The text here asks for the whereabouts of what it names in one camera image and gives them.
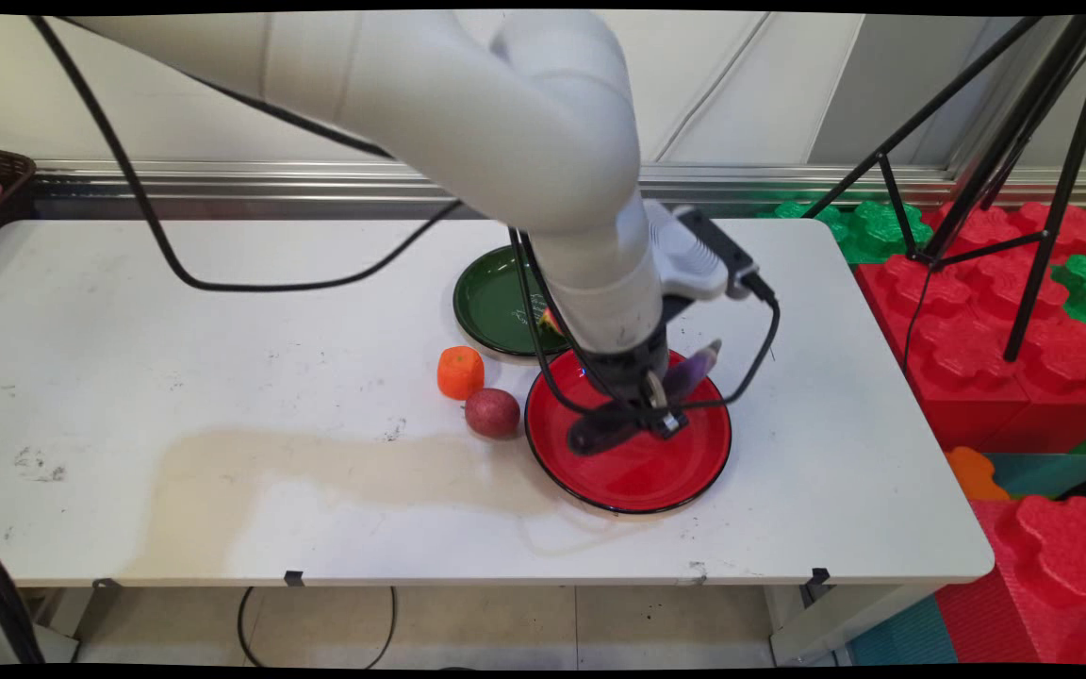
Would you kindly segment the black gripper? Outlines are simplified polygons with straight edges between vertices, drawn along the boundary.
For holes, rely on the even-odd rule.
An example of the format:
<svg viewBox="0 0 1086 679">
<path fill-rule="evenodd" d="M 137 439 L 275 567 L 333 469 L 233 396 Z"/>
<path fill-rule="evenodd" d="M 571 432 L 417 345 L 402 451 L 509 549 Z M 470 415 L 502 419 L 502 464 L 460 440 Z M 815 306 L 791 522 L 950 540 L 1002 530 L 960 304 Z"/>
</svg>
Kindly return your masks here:
<svg viewBox="0 0 1086 679">
<path fill-rule="evenodd" d="M 668 373 L 666 325 L 658 323 L 637 344 L 620 351 L 581 348 L 590 383 L 606 403 L 584 414 L 592 422 L 620 422 L 657 439 L 675 438 L 689 425 L 683 404 L 691 392 L 689 373 Z M 651 408 L 659 411 L 652 416 Z"/>
</svg>

